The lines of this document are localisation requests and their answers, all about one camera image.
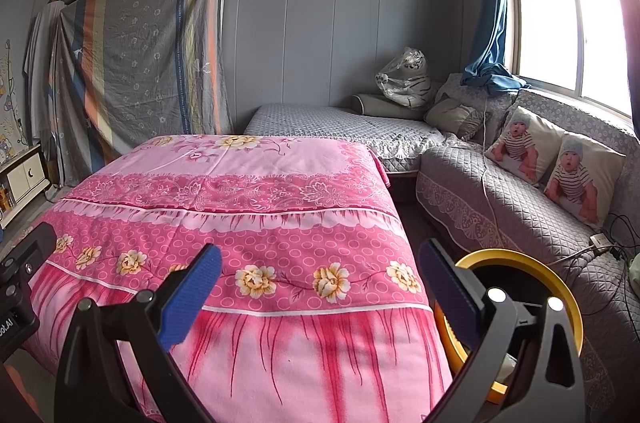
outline printed baby image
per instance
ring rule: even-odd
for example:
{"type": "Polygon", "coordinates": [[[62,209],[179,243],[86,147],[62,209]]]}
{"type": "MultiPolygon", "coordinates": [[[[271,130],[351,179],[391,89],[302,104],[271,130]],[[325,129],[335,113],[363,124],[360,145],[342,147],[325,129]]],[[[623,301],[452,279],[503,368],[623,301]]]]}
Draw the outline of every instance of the printed baby image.
{"type": "Polygon", "coordinates": [[[582,143],[576,140],[564,143],[545,194],[574,215],[597,225],[598,189],[582,158],[582,143]]]}
{"type": "Polygon", "coordinates": [[[522,113],[511,118],[509,132],[492,149],[496,162],[511,170],[518,170],[531,181],[536,181],[538,151],[532,135],[529,133],[530,119],[522,113]]]}

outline white cord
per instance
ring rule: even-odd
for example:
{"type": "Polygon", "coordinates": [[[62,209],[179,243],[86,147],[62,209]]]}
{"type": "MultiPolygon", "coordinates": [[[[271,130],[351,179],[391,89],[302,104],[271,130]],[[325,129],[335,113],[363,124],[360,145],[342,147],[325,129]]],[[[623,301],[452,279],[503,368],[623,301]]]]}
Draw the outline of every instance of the white cord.
{"type": "Polygon", "coordinates": [[[558,259],[558,260],[555,260],[554,262],[550,262],[549,264],[547,264],[547,266],[553,266],[554,264],[564,262],[565,260],[575,259],[575,257],[579,257],[580,255],[587,253],[588,251],[590,251],[591,249],[594,249],[595,247],[596,247],[595,244],[591,244],[591,246],[587,246],[586,248],[579,249],[578,251],[574,251],[574,253],[566,257],[562,257],[562,259],[558,259]]]}
{"type": "Polygon", "coordinates": [[[489,208],[491,209],[491,213],[494,216],[495,231],[498,232],[498,237],[500,238],[500,244],[503,247],[505,247],[504,240],[502,239],[502,234],[500,233],[500,227],[498,226],[498,218],[495,215],[494,206],[491,204],[491,201],[489,200],[489,196],[486,194],[486,184],[484,183],[484,175],[489,170],[489,168],[486,165],[486,155],[484,154],[486,152],[486,106],[488,102],[489,102],[489,95],[487,92],[487,97],[484,101],[484,113],[482,114],[482,164],[484,164],[484,170],[482,171],[482,175],[480,177],[480,184],[482,185],[482,192],[484,193],[484,198],[486,199],[486,202],[489,205],[489,208]]]}

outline cabinet door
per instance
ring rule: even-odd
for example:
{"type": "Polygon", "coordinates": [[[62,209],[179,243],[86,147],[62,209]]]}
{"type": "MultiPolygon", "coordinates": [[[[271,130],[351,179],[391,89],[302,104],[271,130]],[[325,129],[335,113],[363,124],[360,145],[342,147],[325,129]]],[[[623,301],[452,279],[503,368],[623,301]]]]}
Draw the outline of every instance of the cabinet door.
{"type": "Polygon", "coordinates": [[[27,182],[29,188],[34,188],[38,183],[44,179],[44,172],[42,170],[42,163],[40,162],[40,155],[34,154],[23,164],[24,173],[27,175],[27,182]]]}
{"type": "Polygon", "coordinates": [[[24,171],[24,164],[18,165],[12,171],[6,175],[9,180],[9,187],[11,188],[11,194],[14,197],[14,201],[17,203],[27,192],[31,189],[29,181],[27,180],[27,174],[24,171]]]}

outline throw pillow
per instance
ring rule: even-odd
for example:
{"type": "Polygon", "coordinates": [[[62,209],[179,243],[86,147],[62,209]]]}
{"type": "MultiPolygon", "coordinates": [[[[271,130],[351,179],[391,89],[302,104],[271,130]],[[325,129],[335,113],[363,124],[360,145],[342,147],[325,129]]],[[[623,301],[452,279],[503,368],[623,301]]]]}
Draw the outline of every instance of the throw pillow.
{"type": "MultiPolygon", "coordinates": [[[[435,101],[439,102],[443,93],[447,93],[454,100],[459,101],[464,106],[474,108],[476,111],[486,111],[486,146],[495,142],[500,134],[500,124],[504,121],[507,108],[513,103],[516,93],[502,93],[500,96],[489,96],[486,88],[472,88],[460,84],[462,74],[452,73],[447,81],[436,93],[435,101]]],[[[482,129],[473,137],[473,142],[482,143],[482,129]]]]}
{"type": "Polygon", "coordinates": [[[564,129],[517,107],[486,155],[505,170],[535,184],[556,160],[563,134],[564,129]]]}
{"type": "Polygon", "coordinates": [[[351,109],[358,114],[379,118],[420,120],[424,115],[424,108],[405,108],[381,95],[352,95],[351,109]]]}
{"type": "Polygon", "coordinates": [[[430,126],[446,132],[452,132],[463,142],[468,142],[482,127],[482,113],[474,108],[463,106],[459,101],[442,93],[440,101],[435,104],[424,120],[430,126]]]}
{"type": "Polygon", "coordinates": [[[625,156],[575,132],[562,137],[545,195],[582,222],[602,227],[625,156]]]}

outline yellow flower print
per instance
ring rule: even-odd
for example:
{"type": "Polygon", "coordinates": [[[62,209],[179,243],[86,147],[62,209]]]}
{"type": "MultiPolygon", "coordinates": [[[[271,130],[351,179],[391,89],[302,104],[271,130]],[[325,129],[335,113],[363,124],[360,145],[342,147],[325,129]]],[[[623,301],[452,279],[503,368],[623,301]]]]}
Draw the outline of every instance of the yellow flower print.
{"type": "Polygon", "coordinates": [[[71,235],[69,235],[68,233],[65,233],[65,235],[63,235],[62,237],[59,237],[56,240],[56,249],[53,251],[53,253],[62,253],[68,247],[70,247],[71,243],[73,242],[74,242],[74,238],[71,237],[71,235]]]}
{"type": "Polygon", "coordinates": [[[216,145],[225,148],[254,148],[260,143],[260,136],[225,136],[216,145]]]}
{"type": "Polygon", "coordinates": [[[261,295],[271,295],[276,292],[276,272],[273,266],[248,264],[244,269],[236,271],[236,286],[243,295],[260,298],[261,295]]]}
{"type": "Polygon", "coordinates": [[[101,252],[101,246],[86,247],[76,259],[76,270],[79,271],[81,269],[85,269],[89,265],[92,265],[95,262],[95,259],[100,257],[101,252]]]}
{"type": "Polygon", "coordinates": [[[351,289],[348,276],[348,270],[341,268],[339,262],[332,263],[328,268],[320,267],[314,272],[314,289],[321,298],[335,304],[338,299],[344,300],[351,289]]]}
{"type": "Polygon", "coordinates": [[[162,136],[162,138],[158,138],[157,140],[153,140],[152,144],[153,145],[158,145],[158,146],[162,146],[162,145],[168,145],[169,143],[171,143],[173,140],[172,136],[162,136]]]}
{"type": "Polygon", "coordinates": [[[391,281],[398,284],[402,291],[419,293],[422,286],[415,278],[414,270],[406,264],[400,264],[397,260],[392,260],[386,267],[386,274],[391,277],[391,281]]]}
{"type": "Polygon", "coordinates": [[[173,273],[174,271],[180,271],[187,268],[188,266],[186,264],[172,264],[171,266],[169,266],[169,271],[166,273],[166,276],[169,276],[169,274],[173,273]]]}
{"type": "Polygon", "coordinates": [[[140,271],[142,265],[145,263],[146,255],[141,251],[130,249],[126,253],[121,253],[118,257],[118,263],[116,265],[116,271],[121,275],[135,275],[140,271]]]}

